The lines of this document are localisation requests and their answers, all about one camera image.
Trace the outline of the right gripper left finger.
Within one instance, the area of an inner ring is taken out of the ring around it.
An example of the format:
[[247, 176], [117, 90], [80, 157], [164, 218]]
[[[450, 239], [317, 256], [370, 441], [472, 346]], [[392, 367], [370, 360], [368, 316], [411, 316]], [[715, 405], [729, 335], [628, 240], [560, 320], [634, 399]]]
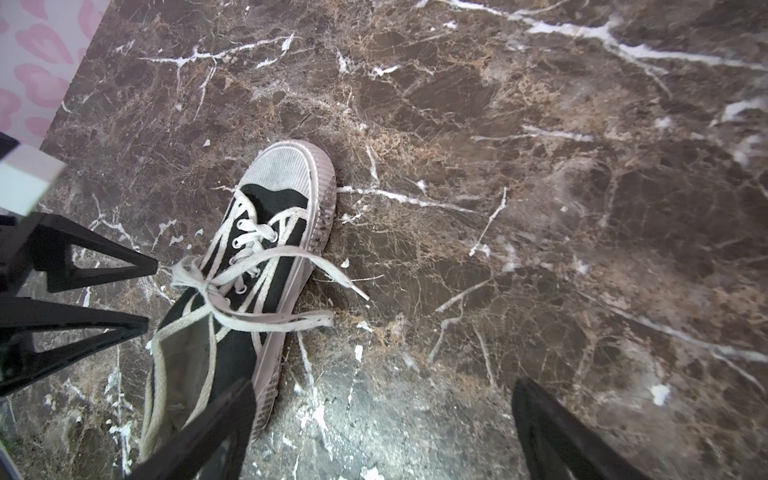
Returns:
[[129, 475], [131, 479], [237, 479], [243, 466], [256, 400], [239, 379]]

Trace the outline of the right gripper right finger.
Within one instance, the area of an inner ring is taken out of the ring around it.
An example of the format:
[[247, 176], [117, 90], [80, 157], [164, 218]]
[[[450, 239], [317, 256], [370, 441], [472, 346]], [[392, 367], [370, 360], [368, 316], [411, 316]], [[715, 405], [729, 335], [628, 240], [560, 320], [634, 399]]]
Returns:
[[533, 379], [516, 381], [511, 407], [532, 479], [647, 477]]

